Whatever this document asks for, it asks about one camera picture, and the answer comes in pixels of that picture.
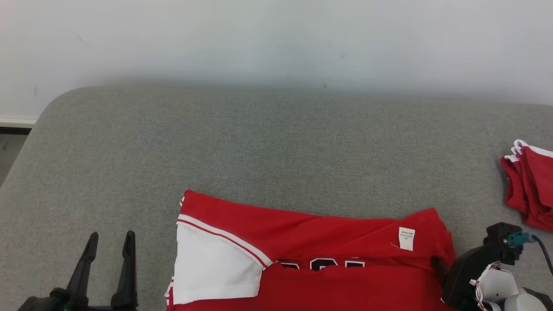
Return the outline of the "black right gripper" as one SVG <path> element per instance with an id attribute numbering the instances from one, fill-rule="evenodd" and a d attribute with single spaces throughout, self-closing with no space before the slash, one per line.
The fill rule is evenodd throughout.
<path id="1" fill-rule="evenodd" d="M 509 235 L 519 234 L 517 225 L 499 222 L 486 228 L 481 246 L 459 256 L 451 268 L 443 258 L 433 256 L 431 266 L 442 283 L 442 301 L 456 311 L 479 311 L 476 281 L 494 264 L 513 266 L 523 252 L 523 246 L 510 247 Z"/>

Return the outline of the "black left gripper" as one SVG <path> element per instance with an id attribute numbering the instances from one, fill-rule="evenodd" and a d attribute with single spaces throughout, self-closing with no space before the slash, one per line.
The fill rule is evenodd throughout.
<path id="1" fill-rule="evenodd" d="M 54 288 L 48 297 L 31 296 L 18 308 L 19 311 L 136 311 L 137 268 L 136 268 L 136 234 L 129 230 L 123 244 L 123 265 L 116 293 L 111 298 L 110 306 L 81 306 L 77 303 L 88 303 L 87 297 L 91 264 L 95 260 L 99 235 L 94 232 L 79 258 L 70 278 L 67 289 Z"/>

